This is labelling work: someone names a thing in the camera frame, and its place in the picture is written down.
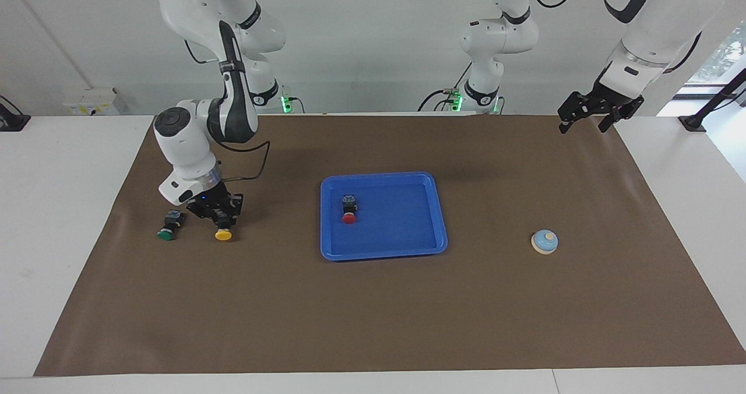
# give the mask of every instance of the white table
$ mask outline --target white table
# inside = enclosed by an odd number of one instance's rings
[[[746,365],[30,378],[151,121],[34,118],[23,133],[0,134],[0,392],[746,392]],[[683,131],[675,118],[617,128],[746,344],[746,184],[706,135]]]

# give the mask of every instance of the window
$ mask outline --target window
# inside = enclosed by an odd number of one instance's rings
[[[695,75],[688,86],[724,85],[746,67],[746,22],[723,41]]]

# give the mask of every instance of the black mount base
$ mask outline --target black mount base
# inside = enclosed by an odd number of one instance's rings
[[[679,121],[684,125],[684,128],[687,129],[690,132],[706,132],[707,129],[704,128],[704,126],[700,125],[699,128],[695,128],[694,126],[688,125],[687,121],[689,120],[688,116],[682,115],[679,117]]]
[[[17,115],[16,118],[21,120],[21,123],[15,126],[0,126],[0,132],[20,132],[29,123],[29,120],[31,120],[30,115]]]

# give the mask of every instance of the red disc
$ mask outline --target red disc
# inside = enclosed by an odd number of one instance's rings
[[[355,217],[354,213],[345,213],[344,216],[342,217],[342,222],[348,225],[352,225],[355,222],[357,222],[357,218]]]

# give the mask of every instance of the black stand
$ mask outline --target black stand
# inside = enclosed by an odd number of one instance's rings
[[[728,85],[725,85],[717,96],[712,97],[712,99],[705,104],[697,114],[688,117],[681,116],[679,117],[679,121],[681,121],[684,128],[690,132],[706,132],[706,129],[702,127],[702,121],[704,118],[706,118],[709,113],[712,113],[712,110],[716,109],[720,103],[727,100],[728,96],[733,94],[733,92],[736,91],[739,86],[743,85],[744,82],[746,82],[746,69],[738,73],[738,75],[736,75]]]
[[[0,132],[20,132],[30,119],[30,115],[15,115],[0,104]]]

